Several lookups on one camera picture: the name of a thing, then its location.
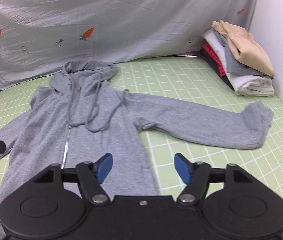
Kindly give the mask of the white folded garment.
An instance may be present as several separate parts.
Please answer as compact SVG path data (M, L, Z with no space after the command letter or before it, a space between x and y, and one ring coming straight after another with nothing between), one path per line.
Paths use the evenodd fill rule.
M228 77L229 82L232 84L234 91L237 95L273 96L274 88L272 86L271 78L255 75L237 76L235 74L227 73L225 49L214 35L212 29L206 31L202 36L218 55L222 63L223 69L226 72L226 76Z

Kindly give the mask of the green grid cutting mat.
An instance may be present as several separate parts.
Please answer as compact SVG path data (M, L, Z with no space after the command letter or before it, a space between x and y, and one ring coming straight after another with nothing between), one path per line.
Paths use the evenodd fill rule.
M38 87L47 86L50 77L41 77L0 92L0 128L29 109ZM240 112L257 98L238 96L206 62L198 57L162 57L119 64L110 84L117 89L177 98ZM205 161L213 167L236 163L283 198L283 102L277 96L259 98L273 113L272 125L263 147L257 150L231 150L191 144L158 131L140 136L154 170L158 191L178 196L184 185L173 164L182 153L191 161Z

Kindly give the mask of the grey folded garment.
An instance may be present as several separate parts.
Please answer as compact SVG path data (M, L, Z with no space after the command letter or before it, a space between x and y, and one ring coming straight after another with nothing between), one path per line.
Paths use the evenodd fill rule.
M269 76L266 75L258 70L255 70L247 65L244 65L242 63L240 63L238 60L235 59L235 57L233 56L227 39L225 37L223 37L220 33L218 33L215 29L212 29L214 35L216 36L216 38L218 39L218 41L220 42L220 44L224 47L225 49L225 58L226 58L226 62L227 62L227 73L230 74L235 74L237 76L244 76L244 75L255 75L255 76L261 76L261 77L268 77L268 78L273 78L273 75Z

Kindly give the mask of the grey carrot print sheet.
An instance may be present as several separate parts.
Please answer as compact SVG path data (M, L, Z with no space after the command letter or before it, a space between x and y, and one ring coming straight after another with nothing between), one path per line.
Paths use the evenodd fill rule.
M73 60L199 50L213 21L249 28L257 0L0 0L0 91Z

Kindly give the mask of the beige folded garment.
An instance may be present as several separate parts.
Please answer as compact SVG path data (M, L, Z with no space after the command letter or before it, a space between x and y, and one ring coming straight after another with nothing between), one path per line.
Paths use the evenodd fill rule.
M275 71L268 54L245 28L222 20L213 21L212 28L227 40L237 61L263 74L274 76Z

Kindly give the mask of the red black folded garment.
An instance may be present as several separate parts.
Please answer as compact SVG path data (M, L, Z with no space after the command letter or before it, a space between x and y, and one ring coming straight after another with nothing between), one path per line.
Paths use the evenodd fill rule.
M226 72L223 69L222 63L218 57L218 55L215 53L215 51L212 49L212 47L209 45L208 42L206 42L201 50L200 55L203 57L203 59L208 63L208 65L214 70L214 72L218 75L218 77L231 89L234 90L232 84L229 82L228 77L226 76Z

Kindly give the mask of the grey zip hoodie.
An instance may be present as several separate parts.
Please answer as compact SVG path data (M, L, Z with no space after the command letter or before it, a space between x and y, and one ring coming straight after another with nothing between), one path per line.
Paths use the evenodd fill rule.
M40 87L30 109L0 129L10 162L0 186L0 239L275 239L272 192L237 165L195 163L182 194L157 194L139 133L251 150L273 112L234 113L116 90L115 64L73 61ZM113 167L102 184L93 164Z

